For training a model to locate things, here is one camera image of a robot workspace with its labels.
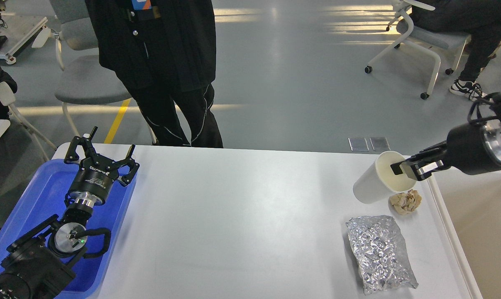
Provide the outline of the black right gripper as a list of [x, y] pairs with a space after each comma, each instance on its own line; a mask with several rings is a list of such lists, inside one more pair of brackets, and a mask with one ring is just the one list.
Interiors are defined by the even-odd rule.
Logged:
[[489, 120], [484, 124], [453, 128], [447, 140], [423, 149], [403, 161], [390, 165], [395, 175], [404, 174], [423, 181], [433, 172], [455, 167], [468, 175], [501, 170], [501, 123]]

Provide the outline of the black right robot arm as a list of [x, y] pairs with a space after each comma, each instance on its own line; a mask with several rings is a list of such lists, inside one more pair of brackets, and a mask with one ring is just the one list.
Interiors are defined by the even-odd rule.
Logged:
[[454, 127], [445, 141], [390, 165], [395, 175], [423, 181], [451, 167], [467, 175], [501, 170], [501, 93], [475, 100], [467, 122]]

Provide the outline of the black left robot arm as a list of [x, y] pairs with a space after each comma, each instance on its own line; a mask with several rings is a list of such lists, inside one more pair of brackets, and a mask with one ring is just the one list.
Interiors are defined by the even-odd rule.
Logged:
[[36, 172], [0, 231], [0, 299], [86, 299], [102, 283], [135, 187], [134, 145], [114, 161], [94, 132]]

